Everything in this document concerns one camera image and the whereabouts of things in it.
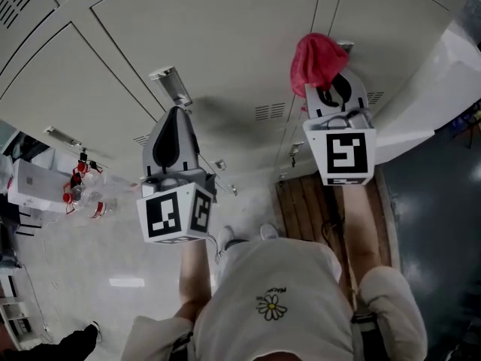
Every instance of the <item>white shoe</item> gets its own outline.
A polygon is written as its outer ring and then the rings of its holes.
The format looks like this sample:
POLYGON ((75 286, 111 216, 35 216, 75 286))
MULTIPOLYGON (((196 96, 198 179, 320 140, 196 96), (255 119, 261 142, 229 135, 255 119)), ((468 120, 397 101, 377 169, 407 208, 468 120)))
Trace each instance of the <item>white shoe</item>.
POLYGON ((234 239, 234 230, 230 226, 224 226, 220 229, 217 236, 217 244, 219 245, 219 252, 225 251, 225 246, 229 241, 234 239))
POLYGON ((261 226, 261 238, 263 241, 267 241, 268 239, 276 239, 279 238, 279 232, 270 223, 265 223, 261 226))
POLYGON ((92 321, 92 322, 90 323, 90 325, 95 326, 95 328, 97 329, 97 341, 96 341, 96 342, 97 342, 97 344, 98 344, 99 342, 102 341, 102 334, 100 334, 100 326, 99 326, 98 323, 96 323, 95 321, 92 321))

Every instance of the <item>red cloth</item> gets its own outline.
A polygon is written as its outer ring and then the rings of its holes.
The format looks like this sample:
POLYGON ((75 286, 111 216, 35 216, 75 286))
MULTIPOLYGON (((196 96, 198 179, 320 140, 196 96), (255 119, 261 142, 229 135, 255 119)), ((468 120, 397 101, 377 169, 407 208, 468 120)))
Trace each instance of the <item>red cloth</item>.
POLYGON ((304 85, 331 88, 332 79, 346 66, 348 55, 330 37, 320 33, 304 36, 295 49, 291 64, 291 88, 296 95, 306 97, 304 85))

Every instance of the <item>dark floor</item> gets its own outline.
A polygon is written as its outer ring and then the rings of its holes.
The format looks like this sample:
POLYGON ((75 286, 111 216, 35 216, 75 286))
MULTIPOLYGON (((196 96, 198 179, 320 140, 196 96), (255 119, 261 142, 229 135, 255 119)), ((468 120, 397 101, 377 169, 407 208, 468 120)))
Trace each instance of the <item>dark floor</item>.
POLYGON ((444 129, 382 165, 428 360, 445 359, 481 309, 481 136, 468 142, 444 129))

